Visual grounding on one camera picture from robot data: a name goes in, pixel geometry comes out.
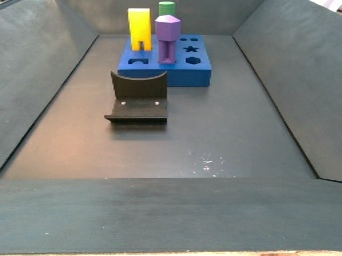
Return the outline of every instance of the black ramp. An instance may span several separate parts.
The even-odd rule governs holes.
[[[97,32],[62,1],[18,1],[0,17],[1,166]]]
[[[166,72],[149,78],[129,78],[110,72],[114,102],[110,122],[137,120],[148,124],[166,122]]]
[[[320,180],[1,181],[0,253],[342,250],[340,193]]]
[[[181,20],[181,32],[231,35],[263,1],[174,1],[176,16]],[[69,6],[81,13],[97,31],[104,34],[128,34],[128,8],[150,8],[152,20],[154,20],[157,18],[157,2],[154,0],[101,0],[98,4],[98,1],[93,0],[66,0]]]
[[[321,178],[342,180],[342,17],[268,0],[233,34]]]

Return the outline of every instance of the foam block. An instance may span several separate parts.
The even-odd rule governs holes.
[[[117,73],[130,78],[146,78],[168,73],[168,86],[204,87],[209,85],[211,64],[200,35],[182,34],[176,41],[176,63],[157,63],[157,40],[152,36],[152,51],[132,51],[128,38]]]

